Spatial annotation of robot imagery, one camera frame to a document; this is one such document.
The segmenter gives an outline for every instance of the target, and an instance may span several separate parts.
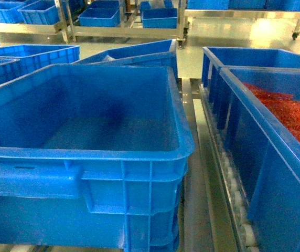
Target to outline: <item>stainless steel frame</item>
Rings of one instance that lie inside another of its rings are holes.
[[[120,7],[121,23],[119,27],[85,27],[75,22],[71,24],[74,28],[73,37],[176,38],[179,41],[180,47],[182,47],[182,42],[185,41],[186,0],[180,0],[179,6],[176,29],[143,28],[140,24],[136,24],[138,3],[135,1],[135,10],[126,22],[124,21],[123,8]]]
[[[54,25],[27,25],[27,24],[1,24],[0,33],[18,33],[18,34],[43,34],[55,35],[62,32],[63,39],[66,43],[69,42],[68,24],[65,19],[65,10],[62,7],[61,0],[55,0],[55,5],[58,10],[59,22]]]

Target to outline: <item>floor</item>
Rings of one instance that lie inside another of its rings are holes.
[[[300,36],[292,40],[296,20],[290,19],[234,19],[190,18],[186,48],[178,50],[179,77],[200,78],[203,46],[251,48],[280,48],[300,54]],[[153,41],[125,38],[80,38],[81,58],[102,50]],[[60,44],[61,35],[0,34],[3,46],[12,44]]]
[[[226,19],[226,18],[194,18],[189,19],[190,30],[186,47],[178,50],[178,72],[181,78],[200,78],[202,70],[202,47],[203,46],[227,46],[227,47],[251,47],[251,48],[280,48],[300,54],[300,36],[296,41],[292,40],[292,32],[296,20],[273,20],[273,19]],[[123,47],[133,44],[145,43],[153,40],[124,39],[124,38],[81,38],[77,45],[81,46],[80,58],[96,54],[102,50]],[[38,35],[14,35],[0,34],[2,46],[13,44],[61,44],[61,35],[38,36]],[[198,132],[205,127],[205,119],[202,114],[200,101],[194,100]],[[208,146],[201,146],[207,151]],[[215,186],[216,180],[209,180],[209,186]],[[219,192],[212,191],[207,197],[215,204],[212,215],[217,221],[212,227],[216,231],[213,239],[217,245],[215,251],[235,251],[232,234],[228,226],[228,216],[223,211],[224,202]],[[0,252],[9,251],[9,246],[0,245]],[[53,252],[116,252],[114,249],[91,249],[54,247]]]

